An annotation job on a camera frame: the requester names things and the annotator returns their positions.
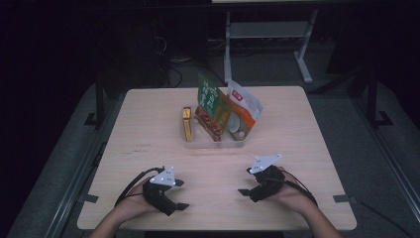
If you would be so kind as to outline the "grey metal floor rail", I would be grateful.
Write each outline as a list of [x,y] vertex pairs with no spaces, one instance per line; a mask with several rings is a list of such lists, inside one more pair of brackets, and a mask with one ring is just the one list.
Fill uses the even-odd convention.
[[52,215],[42,238],[60,238],[63,234],[77,200],[101,158],[123,100],[123,96],[104,99],[104,121],[100,126],[85,123],[96,110],[95,100],[83,98],[76,107],[46,165],[46,180],[51,184],[44,194],[50,193]]
[[402,169],[397,157],[392,152],[390,146],[379,132],[380,127],[393,126],[393,122],[390,120],[385,111],[378,112],[378,120],[370,120],[368,118],[368,111],[365,109],[364,104],[359,99],[353,98],[352,103],[354,104],[358,115],[363,120],[364,125],[367,127],[367,130],[373,137],[377,147],[382,152],[384,159],[387,162],[389,169],[391,170],[392,175],[396,179],[396,183],[399,189],[401,190],[402,195],[408,203],[408,206],[410,207],[417,221],[420,223],[420,195],[415,190],[408,176]]

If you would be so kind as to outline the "black metal stand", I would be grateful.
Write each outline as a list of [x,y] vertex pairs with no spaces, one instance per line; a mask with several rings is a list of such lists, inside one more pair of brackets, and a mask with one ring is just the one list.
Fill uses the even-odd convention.
[[105,117],[104,113],[104,88],[101,79],[101,74],[98,74],[95,79],[95,108],[94,113],[89,113],[84,124],[94,126],[99,129]]
[[373,70],[367,85],[367,119],[373,128],[392,125],[392,121],[385,111],[376,110],[377,76]]

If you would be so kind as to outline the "clear plastic container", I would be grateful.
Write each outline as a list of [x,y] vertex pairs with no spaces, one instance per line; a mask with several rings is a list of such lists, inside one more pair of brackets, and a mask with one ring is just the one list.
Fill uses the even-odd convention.
[[222,134],[220,142],[215,142],[209,133],[199,124],[198,120],[194,118],[196,105],[188,105],[191,110],[189,118],[189,132],[190,136],[186,135],[184,129],[184,118],[183,111],[184,106],[180,109],[179,119],[179,136],[183,142],[183,145],[187,149],[232,149],[242,148],[245,145],[245,141],[237,141],[234,137],[226,130]]

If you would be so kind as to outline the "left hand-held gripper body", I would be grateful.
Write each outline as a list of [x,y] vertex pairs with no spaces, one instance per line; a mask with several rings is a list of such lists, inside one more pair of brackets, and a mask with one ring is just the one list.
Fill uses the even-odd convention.
[[176,210],[177,204],[166,197],[165,193],[174,186],[174,167],[158,169],[158,174],[143,185],[144,199],[158,211],[170,216]]

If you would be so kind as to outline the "person's left hand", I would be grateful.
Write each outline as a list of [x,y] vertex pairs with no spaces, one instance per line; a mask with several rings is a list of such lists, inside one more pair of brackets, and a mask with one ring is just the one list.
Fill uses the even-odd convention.
[[143,184],[141,181],[136,184],[123,200],[115,207],[117,214],[124,221],[128,221],[150,212],[158,210],[148,204],[143,197]]

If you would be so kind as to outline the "person's right hand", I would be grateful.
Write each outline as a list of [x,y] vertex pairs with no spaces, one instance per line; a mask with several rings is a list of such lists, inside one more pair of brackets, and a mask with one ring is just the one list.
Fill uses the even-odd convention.
[[270,196],[268,200],[279,202],[301,215],[308,213],[312,208],[316,208],[317,205],[302,191],[297,189],[300,184],[296,177],[287,172],[283,167],[279,167],[279,169],[284,174],[285,181],[288,183],[276,194]]

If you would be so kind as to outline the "green and red snack bag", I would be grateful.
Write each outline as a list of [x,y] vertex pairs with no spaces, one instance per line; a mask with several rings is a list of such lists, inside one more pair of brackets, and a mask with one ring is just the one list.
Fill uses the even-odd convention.
[[197,102],[195,118],[215,142],[221,142],[231,116],[229,97],[211,79],[199,73]]

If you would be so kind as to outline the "white metal stand frame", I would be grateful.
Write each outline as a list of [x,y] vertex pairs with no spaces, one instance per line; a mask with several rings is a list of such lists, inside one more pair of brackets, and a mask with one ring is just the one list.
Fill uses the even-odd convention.
[[226,15],[224,79],[233,79],[231,64],[231,41],[239,39],[301,39],[302,44],[295,51],[294,58],[303,81],[310,84],[313,79],[305,62],[305,53],[315,26],[318,10],[314,9],[307,21],[289,22],[250,22],[236,23],[231,21],[231,13]]

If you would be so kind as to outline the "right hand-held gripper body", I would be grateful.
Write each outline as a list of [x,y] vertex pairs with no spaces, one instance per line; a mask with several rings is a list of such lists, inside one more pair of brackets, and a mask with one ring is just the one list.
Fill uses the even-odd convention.
[[264,200],[276,194],[281,189],[282,183],[284,182],[284,175],[274,165],[281,158],[282,154],[255,156],[255,161],[251,168],[253,176],[259,185],[251,189],[250,199],[253,202]]

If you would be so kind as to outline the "white and orange snack bag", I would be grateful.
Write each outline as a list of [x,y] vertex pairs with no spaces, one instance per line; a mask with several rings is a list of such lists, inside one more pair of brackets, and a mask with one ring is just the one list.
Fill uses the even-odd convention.
[[228,83],[228,97],[231,100],[231,116],[228,131],[237,141],[244,141],[263,112],[259,99],[231,80]]

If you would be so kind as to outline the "small yellow red snack box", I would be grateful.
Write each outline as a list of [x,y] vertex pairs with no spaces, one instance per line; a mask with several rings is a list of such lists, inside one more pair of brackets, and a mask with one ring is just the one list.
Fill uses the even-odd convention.
[[183,124],[185,140],[187,142],[192,141],[190,119],[191,119],[191,108],[190,107],[184,107],[183,110],[182,110],[182,124]]

